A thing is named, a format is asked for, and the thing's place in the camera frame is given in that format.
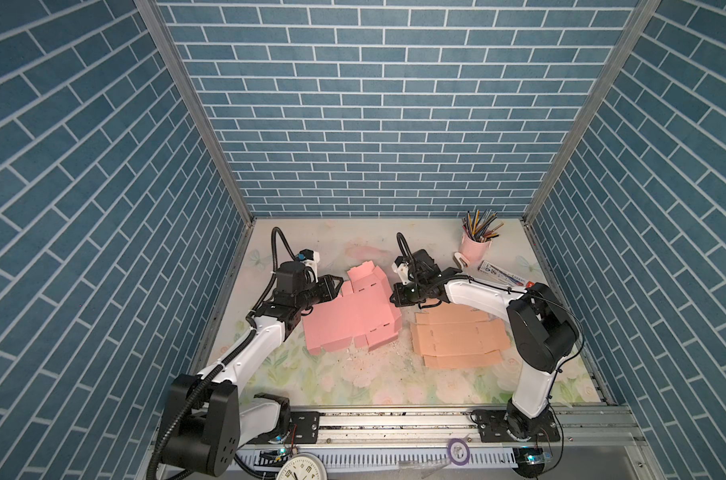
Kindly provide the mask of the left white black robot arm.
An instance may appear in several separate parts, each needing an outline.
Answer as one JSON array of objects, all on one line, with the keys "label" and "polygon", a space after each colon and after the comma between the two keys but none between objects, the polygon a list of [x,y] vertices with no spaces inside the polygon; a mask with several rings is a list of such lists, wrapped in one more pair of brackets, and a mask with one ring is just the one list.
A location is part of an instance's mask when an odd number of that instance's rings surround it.
[{"label": "left white black robot arm", "polygon": [[266,394],[241,409],[241,390],[304,313],[336,299],[342,284],[342,278],[317,276],[306,266],[288,275],[274,273],[246,316],[247,334],[199,373],[182,374],[172,382],[146,478],[157,478],[161,465],[179,468],[179,479],[195,473],[219,477],[232,464],[256,478],[275,478],[273,472],[249,467],[239,451],[260,436],[285,436],[290,402]]}]

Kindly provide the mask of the pink paper box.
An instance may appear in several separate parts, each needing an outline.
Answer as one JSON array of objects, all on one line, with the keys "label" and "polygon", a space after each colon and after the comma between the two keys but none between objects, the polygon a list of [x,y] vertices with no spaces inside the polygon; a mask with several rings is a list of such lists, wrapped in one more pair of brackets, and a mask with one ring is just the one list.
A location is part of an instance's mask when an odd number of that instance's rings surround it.
[{"label": "pink paper box", "polygon": [[374,350],[398,338],[402,312],[390,301],[392,288],[381,267],[366,261],[348,277],[336,299],[316,305],[302,321],[312,355],[350,345]]}]

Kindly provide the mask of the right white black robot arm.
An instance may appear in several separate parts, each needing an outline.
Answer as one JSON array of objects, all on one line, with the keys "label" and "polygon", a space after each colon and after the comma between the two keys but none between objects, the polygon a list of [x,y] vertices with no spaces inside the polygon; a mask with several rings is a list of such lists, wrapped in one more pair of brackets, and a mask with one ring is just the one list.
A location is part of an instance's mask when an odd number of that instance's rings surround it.
[{"label": "right white black robot arm", "polygon": [[430,299],[465,305],[508,321],[523,366],[507,404],[507,432],[517,441],[527,441],[548,426],[551,420],[547,411],[557,374],[582,337],[577,322],[551,289],[535,283],[518,291],[448,268],[426,285],[398,282],[390,297],[397,307],[422,305]]}]

